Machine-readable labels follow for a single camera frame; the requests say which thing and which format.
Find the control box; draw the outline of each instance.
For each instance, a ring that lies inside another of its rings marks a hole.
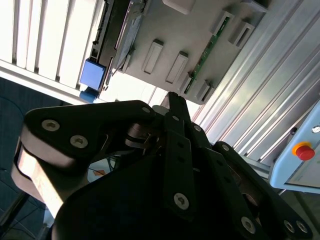
[[[320,101],[275,161],[274,188],[320,194]]]

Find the red emergency stop button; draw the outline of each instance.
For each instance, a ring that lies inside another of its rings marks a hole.
[[[315,156],[315,151],[308,145],[300,146],[296,151],[295,154],[299,159],[302,161],[308,161]]]

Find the blue block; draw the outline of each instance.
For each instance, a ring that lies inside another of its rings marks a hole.
[[[105,72],[106,67],[87,59],[84,63],[80,83],[98,91]]]
[[[96,100],[97,96],[90,94],[89,92],[82,91],[80,92],[80,98],[83,100],[87,101],[88,103],[94,103]]]

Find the white panel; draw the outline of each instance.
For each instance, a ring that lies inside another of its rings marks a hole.
[[[186,105],[188,107],[190,118],[192,119],[196,114],[196,112],[198,111],[200,105],[189,100],[186,100]]]
[[[32,0],[21,0],[19,4],[16,65],[23,69],[27,65],[31,5]]]
[[[179,92],[178,88],[183,83],[185,74],[194,70],[208,46],[213,36],[211,30],[214,23],[219,22],[217,19],[220,20],[221,11],[230,6],[237,8],[236,17],[228,21],[188,93]],[[228,39],[241,19],[250,19],[252,15],[252,9],[246,4],[241,4],[241,0],[196,0],[193,10],[188,15],[171,9],[161,0],[153,0],[148,13],[143,16],[134,41],[134,54],[125,73],[166,91],[176,92],[192,102],[203,104],[204,102],[197,99],[199,90],[205,80],[212,81],[214,86],[219,84],[240,51],[237,46],[228,42]],[[155,39],[163,42],[160,54],[161,44],[150,48]],[[176,83],[169,84],[165,79],[180,51],[187,53],[189,58],[184,68],[185,72],[182,72]]]
[[[0,1],[0,59],[12,62],[14,32],[14,0]]]
[[[125,73],[116,72],[100,99],[106,102],[141,100],[148,103],[155,86]]]
[[[152,95],[149,105],[151,107],[154,105],[161,105],[167,94],[168,92],[166,90],[157,87]]]
[[[26,69],[32,72],[35,70],[37,56],[41,6],[42,0],[32,0],[28,50],[26,56]]]
[[[51,80],[56,79],[68,4],[68,0],[50,0],[47,3],[39,56],[39,74]]]
[[[58,75],[60,76],[60,83],[72,88],[75,88],[78,82],[95,5],[96,0],[77,0],[73,9],[69,11],[70,19],[61,51],[62,59]]]

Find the circuit board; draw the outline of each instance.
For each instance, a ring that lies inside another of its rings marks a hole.
[[[191,73],[191,80],[188,84],[188,86],[186,87],[185,91],[184,91],[184,94],[187,94],[191,85],[193,84],[194,81],[197,80],[197,75],[198,73],[200,72],[201,68],[203,67],[203,65],[205,64],[208,56],[210,55],[212,49],[214,48],[214,46],[216,45],[219,37],[221,36],[222,32],[224,31],[225,29],[225,26],[227,25],[228,21],[229,21],[229,17],[226,17],[225,20],[223,21],[221,27],[219,28],[219,31],[217,32],[216,35],[212,35],[209,43],[206,45],[204,51],[202,52],[201,54],[201,57],[199,59],[199,61],[197,62],[193,72]]]

